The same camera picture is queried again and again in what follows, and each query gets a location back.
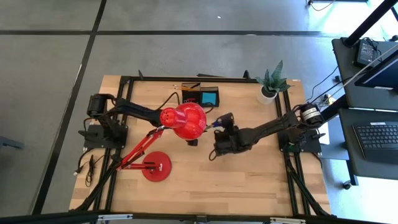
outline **wooden table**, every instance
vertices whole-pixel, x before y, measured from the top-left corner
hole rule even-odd
[[[120,76],[106,75],[100,93],[116,95]],[[290,102],[304,103],[300,80],[289,80]],[[181,82],[135,81],[132,102],[148,108],[157,108],[173,93],[172,84]],[[202,83],[202,86],[218,86],[220,107],[208,113],[208,123],[222,114],[233,112],[240,128],[256,127],[277,117],[275,103],[262,105],[256,99],[257,83]],[[280,95],[282,111],[284,100]],[[173,98],[165,107],[177,106]],[[122,156],[130,152],[153,127],[143,120],[129,117],[126,148]],[[112,201],[112,212],[174,213],[208,215],[278,215],[291,216],[289,188],[283,155],[279,151],[277,135],[261,139],[250,151],[228,154],[208,160],[213,150],[213,132],[204,133],[197,147],[188,146],[172,131],[148,148],[146,153],[162,151],[172,160],[172,172],[162,182],[150,182],[139,170],[122,170],[117,174]],[[88,153],[82,162],[104,154],[104,149]],[[301,154],[305,183],[317,202],[330,212],[322,169],[311,154]],[[87,167],[77,177],[70,208],[79,206],[94,188],[99,177],[100,162],[96,166],[91,187],[85,186]],[[100,208],[104,208],[108,186],[103,190]],[[295,186],[298,209],[303,213],[299,188]]]

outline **red lamp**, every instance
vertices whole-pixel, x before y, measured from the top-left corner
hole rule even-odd
[[[206,113],[196,103],[183,103],[177,108],[166,108],[160,114],[160,122],[172,128],[177,136],[185,140],[194,140],[203,134],[206,128]],[[148,154],[141,164],[133,164],[144,151],[163,133],[164,127],[150,131],[147,136],[122,160],[117,170],[140,169],[144,177],[153,182],[166,179],[172,170],[172,162],[164,152]]]
[[[166,108],[160,114],[160,122],[172,128],[176,135],[185,140],[194,140],[206,128],[206,113],[196,103],[183,103],[177,108]]]

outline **wheel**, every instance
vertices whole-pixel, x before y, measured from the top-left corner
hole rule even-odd
[[[392,36],[392,38],[390,39],[390,41],[397,41],[398,40],[398,35],[394,35]]]
[[[350,189],[351,186],[352,185],[351,185],[351,181],[350,180],[347,180],[346,182],[343,183],[343,188],[346,189],[346,190]]]

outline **green leaves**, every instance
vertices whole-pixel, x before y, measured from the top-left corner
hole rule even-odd
[[[275,71],[272,73],[271,78],[273,80],[280,80],[280,74],[282,73],[282,67],[284,66],[284,61],[281,60],[276,66]]]
[[[286,78],[281,78],[282,68],[284,66],[283,60],[281,60],[278,65],[276,66],[272,75],[269,76],[268,69],[264,75],[264,79],[256,77],[258,83],[260,83],[266,92],[268,93],[275,93],[279,91],[286,91],[291,86],[286,84]]]

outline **keyboard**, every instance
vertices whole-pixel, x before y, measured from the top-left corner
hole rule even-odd
[[[354,124],[353,129],[366,160],[398,164],[398,122]]]

